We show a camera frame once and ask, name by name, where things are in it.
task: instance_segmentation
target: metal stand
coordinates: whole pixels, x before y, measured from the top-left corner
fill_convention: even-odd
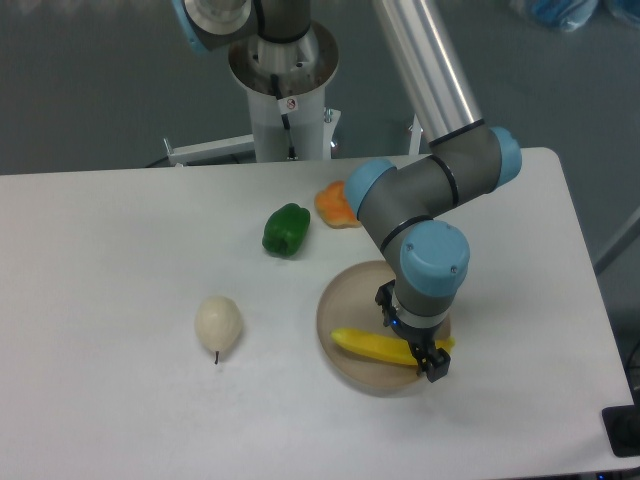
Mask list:
[[[325,108],[322,159],[331,160],[332,152],[337,148],[334,138],[336,127],[342,112],[332,108]],[[253,135],[225,138],[213,142],[198,143],[186,147],[173,148],[168,138],[164,138],[164,146],[167,150],[167,158],[172,167],[185,166],[189,162],[210,160],[215,163],[226,155],[254,151]]]
[[[422,127],[417,115],[413,116],[413,124],[409,127],[409,130],[411,130],[409,155],[418,155],[420,153],[420,140],[422,140]]]
[[[640,236],[640,207],[616,231],[593,262],[593,270],[600,275],[629,245]]]

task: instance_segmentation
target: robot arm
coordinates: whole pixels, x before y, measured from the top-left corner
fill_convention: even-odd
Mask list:
[[[401,170],[372,160],[351,175],[345,193],[396,274],[376,296],[384,323],[407,340],[433,382],[450,362],[434,334],[470,256],[462,232],[433,218],[513,179],[522,157],[509,132],[484,124],[434,1],[374,6],[433,153]]]
[[[328,32],[312,24],[310,0],[173,2],[192,46],[210,50],[245,39],[231,48],[232,71],[267,98],[278,97],[269,81],[274,75],[283,91],[306,94],[335,73],[337,49]],[[407,340],[419,373],[435,381],[446,375],[450,358],[436,350],[434,334],[465,279],[470,250],[462,232],[434,218],[513,179],[522,158],[509,132],[485,125],[435,1],[372,3],[432,155],[401,170],[372,160],[351,175],[345,193],[396,274],[376,295],[384,323]],[[256,34],[254,48],[247,39]],[[270,130],[262,142],[256,124],[253,131],[258,156],[257,147],[276,134]],[[266,156],[277,157],[271,152],[283,150],[280,143],[265,149]]]

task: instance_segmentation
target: black cable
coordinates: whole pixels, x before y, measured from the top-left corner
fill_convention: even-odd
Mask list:
[[[164,156],[160,160],[156,160],[155,162],[151,162],[149,165],[145,165],[144,168],[153,168],[156,165],[160,165],[162,162],[166,162],[167,160],[169,160],[169,157],[168,156]]]
[[[273,93],[276,96],[276,100],[282,100],[284,97],[282,96],[282,91],[280,90],[280,79],[278,76],[273,73],[271,74],[271,88],[273,88]],[[287,138],[289,139],[289,158],[293,160],[298,159],[298,155],[296,154],[296,148],[293,146],[293,137],[291,136],[291,124],[289,123],[289,115],[283,113],[280,115],[282,118],[282,125],[284,126],[285,131],[287,132]]]
[[[633,347],[633,350],[631,350],[631,354],[627,357],[627,362],[624,364],[625,372],[629,371],[629,369],[631,368],[631,361],[633,360],[633,357],[635,356],[639,348],[640,348],[640,340],[638,340],[636,345]]]

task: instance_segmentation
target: beige plate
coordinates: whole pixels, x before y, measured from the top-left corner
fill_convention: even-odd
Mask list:
[[[391,328],[382,325],[382,310],[374,300],[378,287],[394,277],[393,270],[383,261],[354,265],[331,281],[318,303],[318,337],[331,363],[347,377],[375,388],[399,388],[418,381],[417,367],[379,362],[348,352],[334,343],[331,331],[359,328],[397,338]],[[449,336],[449,319],[439,334],[438,338]]]

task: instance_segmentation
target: banana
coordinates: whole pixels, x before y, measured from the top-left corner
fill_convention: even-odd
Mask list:
[[[364,357],[399,365],[417,365],[409,344],[401,338],[385,337],[357,328],[337,328],[331,332],[331,338],[345,350]],[[444,348],[451,353],[455,343],[453,337],[436,340],[436,348]]]

